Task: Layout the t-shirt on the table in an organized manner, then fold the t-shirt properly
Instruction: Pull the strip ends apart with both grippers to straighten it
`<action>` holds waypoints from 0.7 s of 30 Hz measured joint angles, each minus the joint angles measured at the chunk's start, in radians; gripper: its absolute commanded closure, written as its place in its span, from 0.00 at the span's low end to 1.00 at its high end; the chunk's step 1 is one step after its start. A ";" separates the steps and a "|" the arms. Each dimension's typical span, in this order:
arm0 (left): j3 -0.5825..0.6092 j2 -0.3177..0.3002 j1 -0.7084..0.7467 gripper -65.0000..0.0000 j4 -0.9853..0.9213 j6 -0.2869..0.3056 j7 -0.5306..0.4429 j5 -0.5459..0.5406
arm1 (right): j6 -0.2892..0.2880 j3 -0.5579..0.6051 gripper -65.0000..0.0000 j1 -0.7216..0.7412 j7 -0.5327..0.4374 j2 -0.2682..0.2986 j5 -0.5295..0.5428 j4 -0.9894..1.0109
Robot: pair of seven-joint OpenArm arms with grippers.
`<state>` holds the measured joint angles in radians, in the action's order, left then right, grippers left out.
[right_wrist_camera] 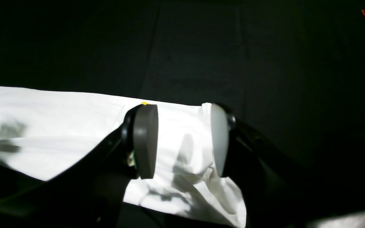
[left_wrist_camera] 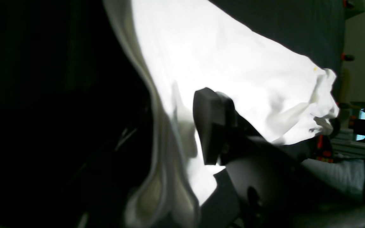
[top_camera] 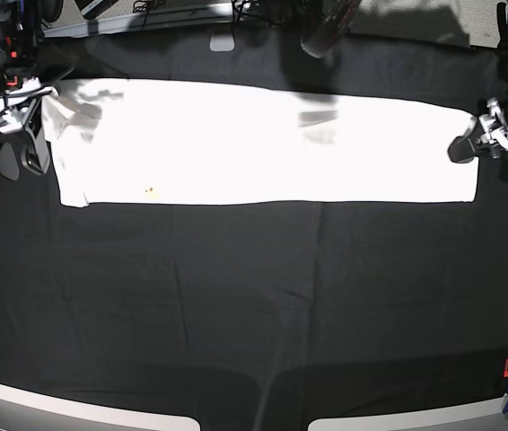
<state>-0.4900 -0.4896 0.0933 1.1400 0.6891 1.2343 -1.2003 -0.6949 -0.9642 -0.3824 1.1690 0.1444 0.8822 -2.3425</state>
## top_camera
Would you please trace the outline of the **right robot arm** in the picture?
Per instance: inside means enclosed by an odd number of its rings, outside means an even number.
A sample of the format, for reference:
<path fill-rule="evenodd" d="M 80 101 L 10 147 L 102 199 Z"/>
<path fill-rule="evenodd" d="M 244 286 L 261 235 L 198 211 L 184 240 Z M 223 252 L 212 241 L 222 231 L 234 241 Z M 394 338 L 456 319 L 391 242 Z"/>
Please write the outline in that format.
<path fill-rule="evenodd" d="M 8 180 L 18 180 L 21 168 L 42 176 L 50 166 L 42 100 L 59 93 L 73 68 L 42 68 L 39 49 L 44 25 L 62 8 L 60 1 L 0 1 L 0 175 Z"/>

